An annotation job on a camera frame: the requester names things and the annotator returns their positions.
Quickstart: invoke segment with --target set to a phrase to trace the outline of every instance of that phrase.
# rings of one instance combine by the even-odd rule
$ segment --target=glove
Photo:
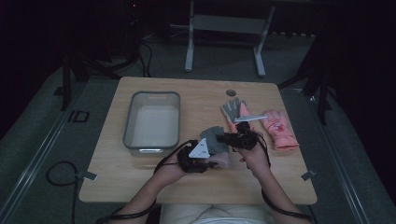
[[[222,127],[211,127],[201,132],[201,138],[206,138],[207,148],[210,157],[205,159],[206,163],[215,162],[215,167],[228,168],[230,163],[229,149],[224,143],[216,140],[216,134],[224,134]]]
[[[239,101],[238,97],[233,100],[229,100],[221,107],[224,116],[227,118],[228,126],[230,127],[230,133],[237,133],[235,119],[242,116],[249,116],[247,103],[245,101]]]
[[[241,103],[239,98],[235,97],[233,100],[229,100],[221,107],[222,112],[227,119],[228,126],[230,127],[230,133],[237,133],[235,119],[239,118],[239,107]]]
[[[262,113],[267,116],[266,119],[261,119],[262,125],[273,137],[276,150],[293,150],[299,146],[296,138],[287,127],[288,120],[283,111],[267,110]]]

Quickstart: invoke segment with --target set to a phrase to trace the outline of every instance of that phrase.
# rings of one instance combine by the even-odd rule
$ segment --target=hand
[[[260,179],[271,172],[267,156],[259,142],[251,150],[243,148],[235,148],[235,150],[242,156],[240,161],[247,164],[247,168],[256,178]]]
[[[153,175],[156,183],[162,188],[177,182],[181,177],[187,175],[177,164],[177,152],[163,163]]]

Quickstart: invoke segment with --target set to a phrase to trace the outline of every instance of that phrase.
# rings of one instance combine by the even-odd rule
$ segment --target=wooden table
[[[201,131],[222,126],[228,130],[220,106],[232,97],[227,90],[247,102],[252,115],[265,109],[285,110],[274,84],[172,78],[124,77],[114,95],[103,130],[92,156],[89,172],[97,174],[95,181],[84,180],[79,198],[83,202],[128,202],[152,176],[161,158],[133,157],[122,143],[132,95],[137,91],[176,91],[180,94],[180,141],[198,139]],[[272,171],[280,185],[297,204],[312,204],[317,196],[311,180],[303,181],[307,172],[299,148],[281,152],[274,150],[271,137],[257,121],[257,131],[264,133],[269,147]],[[158,203],[264,203],[261,187],[240,155],[230,150],[230,167],[209,169],[203,174],[183,177],[165,188]]]

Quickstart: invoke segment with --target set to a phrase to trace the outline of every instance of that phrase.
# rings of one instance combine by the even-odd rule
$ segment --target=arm
[[[236,150],[243,157],[241,161],[247,163],[247,167],[252,174],[259,180],[262,190],[267,195],[268,199],[278,208],[294,213],[301,213],[300,210],[292,203],[288,195],[279,185],[274,175],[270,170],[266,155],[259,144],[251,150],[237,149]],[[277,224],[281,223],[302,223],[309,224],[307,219],[290,217],[280,214],[272,210],[272,215]]]
[[[177,154],[170,157],[166,163],[177,162]],[[163,165],[136,193],[136,195],[129,201],[117,215],[135,214],[148,209],[157,198],[158,194],[166,186],[177,182],[181,177],[186,175],[177,164]],[[127,220],[113,220],[113,224],[135,224],[146,223],[149,215]]]

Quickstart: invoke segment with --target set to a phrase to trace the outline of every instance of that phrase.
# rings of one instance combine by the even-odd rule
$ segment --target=forearm
[[[293,212],[293,213],[301,213],[301,211],[297,208],[297,206],[290,200],[288,195],[279,185],[277,180],[271,171],[267,171],[261,176],[258,177],[260,185],[262,186],[262,190],[264,191],[267,198],[274,204],[276,207]],[[278,213],[271,209],[274,220],[276,224],[280,223],[310,223],[307,219],[290,217],[283,214]]]
[[[152,203],[156,200],[158,194],[164,188],[158,183],[155,176],[146,182],[146,184],[136,193],[136,195],[129,201],[125,206],[117,213],[117,215],[136,214],[148,209]],[[126,220],[113,220],[113,224],[135,224],[135,223],[146,223],[148,215],[144,215],[138,218],[126,219]]]

